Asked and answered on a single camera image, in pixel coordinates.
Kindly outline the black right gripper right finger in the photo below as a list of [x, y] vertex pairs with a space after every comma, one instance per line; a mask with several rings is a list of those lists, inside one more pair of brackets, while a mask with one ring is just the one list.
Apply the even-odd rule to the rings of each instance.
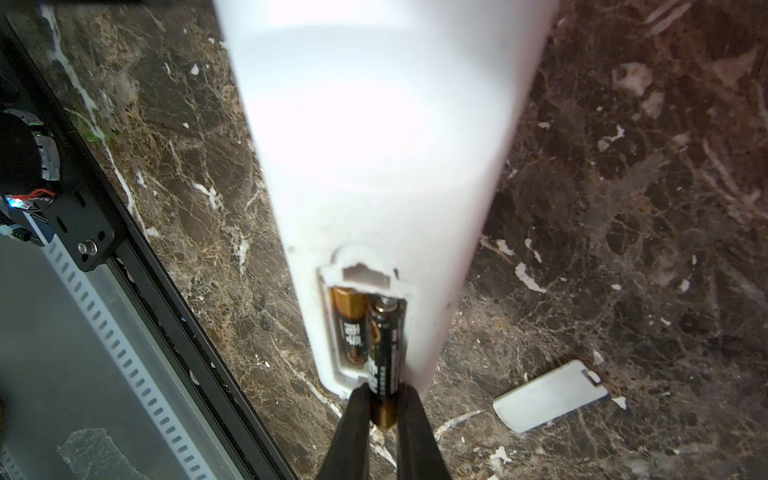
[[397, 479], [451, 480], [419, 394], [410, 385], [398, 391]]

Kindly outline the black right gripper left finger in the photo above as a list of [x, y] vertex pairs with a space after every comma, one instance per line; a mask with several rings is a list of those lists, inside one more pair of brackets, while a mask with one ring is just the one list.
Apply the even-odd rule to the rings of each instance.
[[371, 391], [367, 384], [354, 389], [337, 425], [317, 480], [367, 480]]

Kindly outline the gold AA battery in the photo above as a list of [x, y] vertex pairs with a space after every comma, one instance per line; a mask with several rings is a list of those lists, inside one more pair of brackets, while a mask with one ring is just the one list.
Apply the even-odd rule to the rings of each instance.
[[367, 369], [371, 391], [371, 422], [380, 429], [396, 423], [401, 373], [401, 333], [406, 303], [374, 296], [368, 306]]
[[342, 357], [349, 365], [361, 368], [368, 355], [365, 333], [368, 295], [351, 288], [332, 287], [330, 297], [339, 327]]

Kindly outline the white remote control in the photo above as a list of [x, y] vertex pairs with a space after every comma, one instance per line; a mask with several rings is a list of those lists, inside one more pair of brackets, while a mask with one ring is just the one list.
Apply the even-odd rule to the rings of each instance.
[[425, 393], [556, 1], [214, 5], [322, 385], [347, 397], [329, 291], [407, 304]]

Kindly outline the white battery cover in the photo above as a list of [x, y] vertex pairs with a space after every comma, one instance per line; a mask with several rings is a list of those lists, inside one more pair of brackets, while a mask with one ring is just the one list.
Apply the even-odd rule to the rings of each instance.
[[522, 434], [609, 394], [599, 376], [582, 361], [570, 361], [493, 401], [499, 419]]

